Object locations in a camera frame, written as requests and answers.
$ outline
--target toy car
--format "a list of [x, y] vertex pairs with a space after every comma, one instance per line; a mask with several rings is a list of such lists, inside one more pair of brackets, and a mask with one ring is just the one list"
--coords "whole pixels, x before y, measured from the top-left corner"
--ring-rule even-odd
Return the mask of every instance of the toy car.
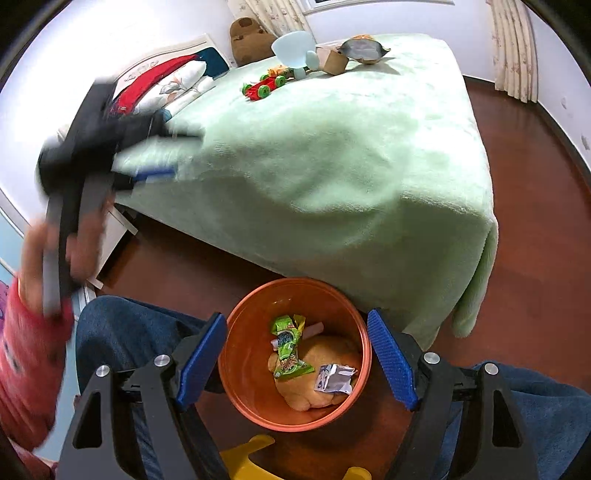
[[277, 77], [263, 75], [261, 81], [255, 85], [245, 83], [242, 86], [242, 94], [250, 100], [260, 100], [268, 97], [273, 90], [283, 87], [286, 81], [287, 79], [283, 75]]

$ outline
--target person's leg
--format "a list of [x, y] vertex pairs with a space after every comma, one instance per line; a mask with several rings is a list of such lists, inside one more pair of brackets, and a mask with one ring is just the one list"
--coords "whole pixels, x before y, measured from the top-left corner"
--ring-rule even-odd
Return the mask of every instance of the person's leg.
[[[80, 392], [96, 368], [114, 370], [143, 367], [157, 355], [171, 355], [186, 336], [195, 335], [204, 322], [188, 315], [118, 297], [98, 297], [89, 303], [78, 321], [76, 367]], [[220, 391], [217, 368], [208, 390]], [[142, 459], [150, 480], [161, 480], [154, 450], [141, 408], [134, 408], [134, 421]]]
[[[532, 370], [494, 363], [512, 391], [526, 433], [533, 443], [540, 480], [558, 480], [591, 431], [591, 395]], [[461, 412], [461, 404], [454, 402], [434, 480], [444, 480], [449, 473]]]

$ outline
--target yellow stool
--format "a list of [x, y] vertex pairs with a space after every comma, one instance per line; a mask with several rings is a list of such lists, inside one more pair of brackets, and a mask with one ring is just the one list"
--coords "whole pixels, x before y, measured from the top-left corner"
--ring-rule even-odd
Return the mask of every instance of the yellow stool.
[[[257, 435], [248, 443], [239, 445], [222, 452], [222, 460], [226, 464], [232, 480], [282, 480], [280, 477], [263, 470], [250, 461], [248, 456], [273, 445], [275, 440], [268, 435]], [[347, 470], [343, 480], [371, 480], [371, 474], [358, 466], [352, 466]]]

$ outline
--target red pillow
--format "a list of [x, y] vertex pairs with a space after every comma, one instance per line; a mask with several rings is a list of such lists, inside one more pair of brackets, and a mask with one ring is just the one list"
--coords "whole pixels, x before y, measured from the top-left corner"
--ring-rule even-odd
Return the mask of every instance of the red pillow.
[[111, 106], [111, 115], [129, 115], [133, 113], [135, 105], [137, 105], [148, 90], [166, 77], [166, 75], [170, 75], [187, 62], [195, 60], [195, 58], [195, 54], [177, 57], [165, 61], [160, 65], [156, 65], [147, 72], [143, 72], [143, 74], [137, 77], [131, 85], [123, 90], [113, 102], [113, 105]]

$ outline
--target cardboard box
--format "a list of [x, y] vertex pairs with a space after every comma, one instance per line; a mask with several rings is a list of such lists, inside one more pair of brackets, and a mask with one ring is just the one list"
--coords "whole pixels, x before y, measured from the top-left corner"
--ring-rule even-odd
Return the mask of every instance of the cardboard box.
[[345, 72], [349, 59], [333, 48], [317, 47], [316, 54], [320, 59], [320, 70], [331, 75], [340, 75]]

